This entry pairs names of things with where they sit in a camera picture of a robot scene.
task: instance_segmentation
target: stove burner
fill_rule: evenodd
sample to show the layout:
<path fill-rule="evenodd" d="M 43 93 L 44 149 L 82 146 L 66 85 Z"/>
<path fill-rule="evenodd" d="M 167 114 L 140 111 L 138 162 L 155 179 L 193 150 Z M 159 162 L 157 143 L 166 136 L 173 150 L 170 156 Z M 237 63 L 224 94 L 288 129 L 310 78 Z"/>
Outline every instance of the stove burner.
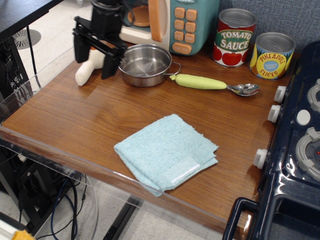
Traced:
<path fill-rule="evenodd" d="M 307 94 L 308 102 L 310 103 L 312 110 L 320 113 L 320 101 L 318 101 L 318 99 L 320 98 L 319 95 L 320 95 L 320 78 L 316 81 L 316 84 L 312 88 L 310 88 Z"/>
<path fill-rule="evenodd" d="M 320 131 L 317 132 L 314 127 L 308 128 L 295 147 L 299 167 L 318 181 L 320 181 L 320 154 L 317 154 L 319 149 Z"/>

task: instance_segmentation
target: toy microwave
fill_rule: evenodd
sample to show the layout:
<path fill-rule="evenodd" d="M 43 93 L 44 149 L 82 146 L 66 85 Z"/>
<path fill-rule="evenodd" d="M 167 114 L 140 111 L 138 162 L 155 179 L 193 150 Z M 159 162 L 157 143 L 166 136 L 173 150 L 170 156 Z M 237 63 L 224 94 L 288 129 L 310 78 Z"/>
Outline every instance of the toy microwave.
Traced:
<path fill-rule="evenodd" d="M 130 11 L 120 38 L 194 55 L 216 30 L 220 0 L 126 0 Z"/>

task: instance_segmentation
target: pineapple slices can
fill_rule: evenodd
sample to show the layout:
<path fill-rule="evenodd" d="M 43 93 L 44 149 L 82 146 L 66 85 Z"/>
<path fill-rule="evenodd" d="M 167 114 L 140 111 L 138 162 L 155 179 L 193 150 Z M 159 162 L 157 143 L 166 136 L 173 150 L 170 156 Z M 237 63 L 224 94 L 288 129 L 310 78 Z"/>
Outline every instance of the pineapple slices can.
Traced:
<path fill-rule="evenodd" d="M 278 79 L 285 75 L 296 41 L 291 35 L 280 32 L 260 34 L 254 44 L 250 70 L 263 79 Z"/>

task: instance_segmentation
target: spoon bowl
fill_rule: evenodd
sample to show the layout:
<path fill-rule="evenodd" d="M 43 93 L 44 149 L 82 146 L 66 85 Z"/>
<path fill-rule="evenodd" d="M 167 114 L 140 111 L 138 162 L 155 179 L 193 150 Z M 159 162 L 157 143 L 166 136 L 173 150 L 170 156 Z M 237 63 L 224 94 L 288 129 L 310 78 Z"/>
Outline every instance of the spoon bowl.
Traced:
<path fill-rule="evenodd" d="M 260 87 L 256 84 L 246 83 L 239 84 L 237 86 L 226 86 L 227 89 L 231 90 L 239 96 L 252 96 L 257 94 L 260 91 Z"/>

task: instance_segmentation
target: microwave door handle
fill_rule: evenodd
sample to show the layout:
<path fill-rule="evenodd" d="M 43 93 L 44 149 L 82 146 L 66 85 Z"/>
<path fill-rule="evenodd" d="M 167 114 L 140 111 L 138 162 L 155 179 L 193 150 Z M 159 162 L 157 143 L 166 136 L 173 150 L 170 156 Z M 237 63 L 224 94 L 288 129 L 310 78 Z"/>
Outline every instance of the microwave door handle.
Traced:
<path fill-rule="evenodd" d="M 161 16 L 160 9 L 161 8 L 160 8 L 159 1 L 165 2 L 164 0 L 149 0 L 148 6 L 149 6 L 149 21 L 150 21 L 151 38 L 152 38 L 152 40 L 161 43 L 162 42 L 161 23 L 160 23 L 160 16 Z"/>

